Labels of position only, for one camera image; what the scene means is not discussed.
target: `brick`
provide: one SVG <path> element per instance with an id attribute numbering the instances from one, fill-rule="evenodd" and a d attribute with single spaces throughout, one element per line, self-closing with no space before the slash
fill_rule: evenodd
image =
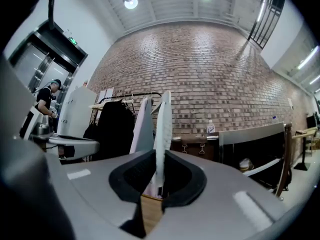
<path id="1" fill-rule="evenodd" d="M 209 119 L 219 131 L 269 125 L 272 116 L 292 122 L 293 133 L 305 129 L 311 98 L 270 70 L 260 52 L 230 27 L 160 24 L 116 41 L 88 87 L 97 94 L 114 87 L 115 95 L 171 90 L 175 136 L 201 135 Z M 142 98 L 134 97 L 136 112 Z M 152 118 L 156 123 L 157 115 Z"/>

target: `table leg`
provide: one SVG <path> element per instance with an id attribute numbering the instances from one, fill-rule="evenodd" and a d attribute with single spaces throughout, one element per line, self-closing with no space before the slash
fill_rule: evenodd
<path id="1" fill-rule="evenodd" d="M 302 139 L 302 162 L 299 162 L 294 169 L 296 170 L 301 170 L 301 171 L 308 171 L 310 167 L 310 163 L 306 162 L 305 163 L 305 158 L 306 158 L 306 137 Z"/>

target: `metal buckle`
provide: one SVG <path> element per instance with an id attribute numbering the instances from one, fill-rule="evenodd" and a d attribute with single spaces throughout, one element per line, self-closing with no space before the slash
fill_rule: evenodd
<path id="1" fill-rule="evenodd" d="M 182 147 L 183 147 L 182 153 L 188 154 L 187 151 L 186 151 L 186 148 L 188 147 L 188 145 L 185 144 L 185 145 L 182 145 Z"/>
<path id="2" fill-rule="evenodd" d="M 201 143 L 200 144 L 200 147 L 201 147 L 201 150 L 200 150 L 200 152 L 199 152 L 199 155 L 204 155 L 205 154 L 205 151 L 204 151 L 204 147 L 206 146 L 206 144 L 204 144 L 204 143 Z"/>

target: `black clothing rack rail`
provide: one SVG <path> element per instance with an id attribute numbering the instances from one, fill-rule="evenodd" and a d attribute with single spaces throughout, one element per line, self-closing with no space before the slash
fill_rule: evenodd
<path id="1" fill-rule="evenodd" d="M 112 97 L 108 97 L 108 98 L 103 98 L 102 100 L 100 100 L 99 104 L 101 104 L 104 100 L 112 100 L 112 99 L 117 99 L 117 98 L 142 96 L 142 95 L 159 95 L 160 97 L 162 96 L 159 92 L 154 92 L 154 91 L 137 92 L 137 93 L 123 94 L 123 95 L 117 95 L 117 96 L 112 96 Z"/>

